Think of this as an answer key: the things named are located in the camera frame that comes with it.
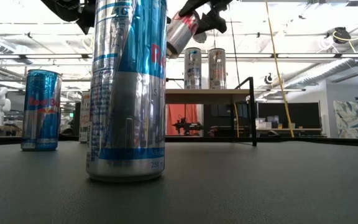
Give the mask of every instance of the energy drink can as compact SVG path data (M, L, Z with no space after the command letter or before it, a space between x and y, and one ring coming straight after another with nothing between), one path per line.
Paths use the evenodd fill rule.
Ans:
M208 52L209 88L226 89L226 53L224 49L211 49Z
M165 167L165 0L96 1L86 171L155 178Z
M88 128L90 122L90 93L82 93L80 111L80 143L86 143L88 139Z
M201 50L196 47L185 50L185 89L201 89Z
M56 150L60 125L62 76L29 70L25 86L23 151Z
M173 17L167 29L167 56L177 58L187 43L196 33L200 17L196 11L180 17L179 12Z

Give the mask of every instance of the black tabletop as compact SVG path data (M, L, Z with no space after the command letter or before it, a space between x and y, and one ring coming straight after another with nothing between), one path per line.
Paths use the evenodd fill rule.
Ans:
M358 223L358 147L167 143L135 184L89 180L85 152L0 146L0 223Z

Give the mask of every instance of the ceiling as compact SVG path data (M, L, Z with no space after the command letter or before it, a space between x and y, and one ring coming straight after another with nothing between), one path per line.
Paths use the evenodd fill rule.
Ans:
M181 9L186 1L168 1L168 16ZM276 51L281 53L316 53L344 51L349 44L333 44L331 38L325 39L326 33L335 27L346 27L352 38L358 37L358 7L346 7L345 3L307 4L305 2L270 3L270 20L274 33ZM209 11L209 6L197 10L199 14ZM191 41L188 47L199 47L207 52L214 47L224 48L227 53L271 53L267 13L263 2L233 1L227 11L221 12L227 22L227 32L207 32L207 41L203 44ZM0 38L28 47L27 52L34 54L88 54L92 52L91 38L93 30L84 35L75 23L59 19L40 0L0 0ZM327 47L333 44L334 49ZM64 78L89 78L90 61L83 60L36 60L43 69L62 73ZM24 67L12 60L0 62L0 65L17 73L24 73ZM310 63L280 62L280 73L291 73L302 70ZM249 76L255 78L255 85L264 84L266 74L275 73L272 62L239 62L227 61L229 74L227 87L234 88L239 79ZM167 62L167 77L181 78L183 60ZM208 66L203 64L203 76L208 76ZM65 83L78 88L89 88L89 83ZM167 88L178 88L176 83L167 83Z

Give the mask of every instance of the ceiling duct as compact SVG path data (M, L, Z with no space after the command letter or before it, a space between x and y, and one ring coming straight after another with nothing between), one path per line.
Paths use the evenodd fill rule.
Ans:
M0 39L0 53L1 54L26 54L28 48L21 45L13 45L2 39ZM15 59L16 62L25 63L27 65L32 64L33 62L29 59Z
M358 45L354 48L356 52L358 52ZM344 53L353 53L353 51L348 50ZM356 65L357 62L353 58L343 58L330 63L322 63L314 66L313 68L303 73L300 73L295 78L291 79L289 82L286 82L285 87L290 88L297 85L305 86L310 83L315 83L327 77L330 77L331 75L343 72L350 67L354 67Z

